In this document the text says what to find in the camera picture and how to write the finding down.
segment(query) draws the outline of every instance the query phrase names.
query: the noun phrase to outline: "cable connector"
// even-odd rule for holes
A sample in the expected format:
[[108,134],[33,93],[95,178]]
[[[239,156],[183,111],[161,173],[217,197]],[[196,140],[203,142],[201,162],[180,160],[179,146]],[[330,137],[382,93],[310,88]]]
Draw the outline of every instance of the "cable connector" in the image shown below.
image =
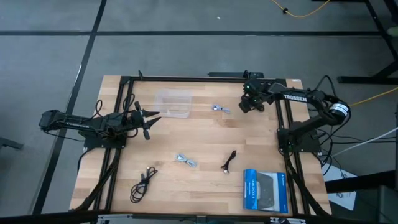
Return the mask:
[[231,155],[229,156],[228,160],[225,162],[225,164],[223,166],[221,166],[222,169],[224,169],[224,173],[225,174],[229,174],[229,170],[228,170],[228,166],[229,166],[229,162],[231,160],[233,160],[236,157],[236,150],[234,150]]

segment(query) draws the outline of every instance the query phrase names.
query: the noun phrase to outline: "yellow cable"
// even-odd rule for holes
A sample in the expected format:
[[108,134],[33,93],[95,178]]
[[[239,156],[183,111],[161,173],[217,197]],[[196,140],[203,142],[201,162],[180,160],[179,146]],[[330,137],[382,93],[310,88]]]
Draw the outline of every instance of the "yellow cable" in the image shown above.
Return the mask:
[[[282,7],[279,3],[277,3],[277,1],[275,1],[275,0],[271,0],[271,1],[273,1],[281,10],[284,10],[284,9],[285,9],[285,8]],[[325,3],[323,3],[318,9],[316,9],[316,10],[314,10],[314,11],[312,11],[312,12],[310,12],[310,13],[308,13],[307,15],[304,15],[304,16],[296,16],[296,15],[291,14],[289,11],[286,11],[286,13],[287,13],[288,15],[290,15],[290,16],[295,17],[295,18],[303,19],[303,18],[306,18],[307,16],[311,16],[312,14],[318,12],[321,8],[323,8],[324,6],[326,6],[326,4],[328,4],[329,2],[330,2],[330,0],[327,0],[327,1],[326,1]]]
[[369,100],[373,100],[373,99],[375,99],[375,98],[377,98],[377,97],[379,97],[379,96],[382,96],[382,95],[385,95],[385,94],[388,94],[388,93],[392,93],[393,91],[396,91],[396,90],[398,90],[398,87],[396,87],[396,88],[393,88],[392,90],[389,90],[389,91],[387,91],[387,92],[380,93],[380,94],[378,94],[378,95],[376,95],[376,96],[372,96],[372,97],[370,97],[370,98],[368,98],[368,99],[366,99],[366,100],[362,100],[362,101],[359,101],[359,102],[353,103],[352,105],[349,105],[349,106],[356,106],[356,105],[360,105],[361,103],[368,102]]

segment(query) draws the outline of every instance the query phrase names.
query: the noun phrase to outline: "wire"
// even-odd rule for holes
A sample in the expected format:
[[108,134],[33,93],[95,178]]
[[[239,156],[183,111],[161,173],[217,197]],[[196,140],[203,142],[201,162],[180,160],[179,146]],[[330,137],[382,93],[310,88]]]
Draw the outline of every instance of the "wire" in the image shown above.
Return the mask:
[[177,154],[175,155],[175,160],[184,162],[188,164],[190,167],[196,167],[197,163],[191,159],[187,159],[184,154]]
[[[132,99],[131,99],[130,105],[129,105],[128,107],[126,107],[126,105],[127,105],[127,99],[129,98],[129,96],[132,96]],[[123,104],[122,104],[123,113],[130,113],[130,112],[132,112],[132,110],[129,111],[129,108],[131,107],[132,103],[133,103],[134,100],[136,99],[136,96],[135,96],[135,94],[133,94],[133,93],[131,93],[129,96],[126,96],[125,99],[123,100]]]
[[286,14],[288,14],[288,15],[294,17],[294,18],[297,18],[297,19],[303,19],[303,18],[306,18],[307,16],[311,16],[312,14],[316,13],[317,11],[319,11],[321,8],[323,8],[324,6],[326,6],[326,4],[328,4],[330,2],[330,0],[327,0],[320,7],[318,7],[318,9],[316,9],[316,10],[314,10],[314,11],[312,11],[312,12],[306,14],[306,15],[303,15],[303,16],[296,16],[296,15],[290,13],[287,10],[287,8],[282,7],[277,1],[275,1],[275,0],[271,0],[271,1],[273,1],[282,10],[283,13],[286,13]]
[[384,92],[384,93],[380,93],[380,94],[378,94],[378,95],[376,95],[376,96],[372,96],[372,97],[370,97],[370,98],[368,98],[368,99],[366,99],[366,100],[362,100],[362,101],[353,103],[353,104],[351,104],[351,105],[349,105],[349,106],[360,105],[361,103],[368,102],[368,101],[370,101],[370,100],[376,99],[377,97],[386,95],[386,94],[388,94],[388,93],[392,93],[393,91],[396,91],[396,90],[398,90],[398,87],[395,87],[395,88],[393,88],[392,90],[386,91],[386,92]]
[[376,138],[374,138],[374,139],[370,139],[370,140],[368,140],[368,141],[366,141],[366,142],[359,143],[359,144],[357,144],[357,145],[355,145],[355,146],[351,146],[351,147],[349,147],[349,148],[347,148],[347,149],[342,150],[341,152],[337,152],[336,154],[334,154],[334,155],[332,155],[332,156],[333,156],[333,157],[338,156],[338,155],[340,155],[340,154],[343,153],[343,152],[352,150],[352,149],[354,149],[354,148],[356,148],[356,147],[358,147],[358,146],[362,146],[362,145],[365,145],[365,144],[367,144],[367,143],[369,143],[369,142],[373,142],[373,141],[375,141],[375,140],[378,140],[379,138],[384,137],[384,136],[386,136],[386,135],[388,135],[388,134],[390,134],[390,133],[393,133],[393,132],[396,131],[396,130],[398,130],[398,127],[396,127],[396,128],[394,128],[393,130],[388,131],[388,132],[386,132],[386,133],[380,135],[379,137],[376,137]]
[[[337,162],[337,164],[338,164],[338,168],[339,168],[339,170],[340,170],[340,173],[341,173],[341,177],[342,178],[345,178],[346,177],[346,175],[343,173],[343,171],[341,170],[341,164],[337,161],[337,159],[336,158],[333,158],[333,157],[331,157],[331,159],[333,160],[335,160],[335,162]],[[331,164],[329,164],[329,167],[328,167],[328,169],[326,170],[326,172],[323,174],[323,175],[326,175],[327,173],[328,173],[328,171],[329,171],[329,169],[330,169],[330,167],[331,167]]]
[[77,162],[77,173],[79,174],[79,170],[80,170],[80,163],[81,163],[81,159],[83,158],[83,156],[85,156],[85,154],[87,154],[87,152],[90,152],[91,150],[87,150],[85,151],[80,157],[79,160]]
[[330,135],[329,135],[329,137],[327,137],[322,143],[321,143],[321,145],[323,144],[323,143],[325,143],[327,140],[329,140],[329,139],[331,139],[331,137],[338,131],[338,130],[340,130],[342,127],[344,127],[349,121],[350,121],[350,119],[351,119],[351,110],[348,110],[348,118],[346,119],[346,122],[344,122],[342,125],[340,125],[337,129],[336,129],[336,131],[333,131]]
[[132,136],[126,134],[126,137],[127,137],[127,138],[134,138],[134,137],[137,136],[137,134],[138,134],[138,129],[136,128],[136,129],[133,129],[133,130],[136,130],[136,132],[135,132]]
[[[337,137],[337,138],[350,138],[350,139],[354,139],[354,140],[357,140],[357,141],[360,141],[360,142],[364,142],[364,141],[367,141],[367,140],[372,139],[372,138],[368,138],[367,140],[362,140],[362,139],[358,139],[358,138],[356,138],[356,137],[351,137],[351,136],[337,136],[337,135],[334,135],[334,137]],[[386,137],[386,138],[379,138],[379,139],[393,139],[393,138],[395,138],[395,137]]]
[[[357,143],[362,143],[364,141],[358,141],[358,142],[334,142],[334,144],[357,144]],[[397,143],[397,141],[371,141],[368,143]]]
[[337,97],[335,86],[334,86],[334,84],[333,84],[331,78],[330,78],[328,75],[324,75],[324,76],[321,78],[321,80],[318,82],[317,86],[316,86],[311,92],[314,92],[314,91],[318,90],[318,88],[320,87],[320,85],[323,83],[323,81],[324,81],[326,78],[328,79],[328,81],[329,81],[329,83],[330,83],[330,87],[331,87],[331,90],[332,90],[332,92],[333,92],[333,95],[334,95],[335,97]]
[[153,177],[156,173],[157,170],[155,169],[155,167],[150,167],[147,168],[146,177],[144,176],[144,174],[141,174],[141,181],[131,188],[130,201],[132,203],[138,203],[142,200],[142,198],[145,196],[145,193],[147,192],[150,178]]
[[228,160],[222,165],[220,168],[224,169],[224,173],[229,173],[228,166],[229,162],[236,157],[236,150],[232,151],[231,155],[229,156]]
[[98,100],[96,103],[95,103],[95,107],[94,107],[94,110],[95,110],[95,114],[92,116],[92,117],[90,117],[90,118],[88,118],[88,119],[84,119],[84,120],[82,120],[81,122],[84,122],[84,121],[91,121],[95,116],[100,116],[100,117],[103,117],[102,115],[100,115],[100,111],[101,111],[101,109],[102,109],[102,105],[103,105],[103,102],[102,102],[102,100]]
[[326,174],[329,172],[330,167],[331,167],[331,164],[333,163],[333,158],[332,158],[331,156],[329,156],[329,158],[330,158],[329,166],[328,166],[327,170],[325,171],[325,173],[322,174],[322,175],[326,175]]
[[329,151],[327,151],[328,152],[328,154],[326,155],[326,159],[323,161],[323,162],[321,162],[321,167],[323,167],[325,164],[326,164],[326,162],[328,161],[328,159],[329,159],[329,157],[330,157],[330,154],[331,154],[331,151],[332,151],[332,149],[333,149],[333,139],[331,138],[331,131],[332,131],[332,129],[330,129],[330,133],[327,133],[326,131],[324,131],[324,130],[321,130],[321,129],[318,129],[319,131],[323,131],[325,134],[327,134],[328,135],[328,138],[330,138],[330,146],[329,146]]

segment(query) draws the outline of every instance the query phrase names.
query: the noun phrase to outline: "coiled black cable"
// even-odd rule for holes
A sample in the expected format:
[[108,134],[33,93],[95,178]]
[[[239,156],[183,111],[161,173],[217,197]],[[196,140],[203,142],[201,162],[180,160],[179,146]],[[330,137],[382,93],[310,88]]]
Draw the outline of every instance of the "coiled black cable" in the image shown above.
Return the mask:
[[233,160],[236,156],[236,150],[232,151],[231,155],[229,156],[228,160],[225,162],[223,166],[221,166],[222,169],[224,169],[224,173],[229,173],[228,166],[229,162]]
[[147,176],[144,177],[144,174],[141,174],[141,181],[132,186],[131,188],[131,195],[130,201],[132,203],[138,203],[144,197],[145,193],[147,192],[147,188],[149,185],[149,179],[157,173],[155,167],[147,168]]

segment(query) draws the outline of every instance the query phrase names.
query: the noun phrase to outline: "black table leg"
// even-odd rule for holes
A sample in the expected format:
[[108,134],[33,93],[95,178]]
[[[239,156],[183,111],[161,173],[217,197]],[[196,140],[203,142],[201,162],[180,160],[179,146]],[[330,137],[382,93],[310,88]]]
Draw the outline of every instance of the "black table leg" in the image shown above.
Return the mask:
[[377,174],[363,175],[359,177],[344,178],[339,180],[326,181],[328,193],[352,192],[361,189],[374,189],[380,185],[394,188],[395,171],[380,172]]
[[398,61],[392,62],[371,77],[337,77],[338,83],[398,85],[398,78],[388,78],[398,70]]
[[18,142],[11,141],[6,138],[0,137],[0,148],[1,147],[13,147],[14,149],[22,149],[23,144],[19,144]]

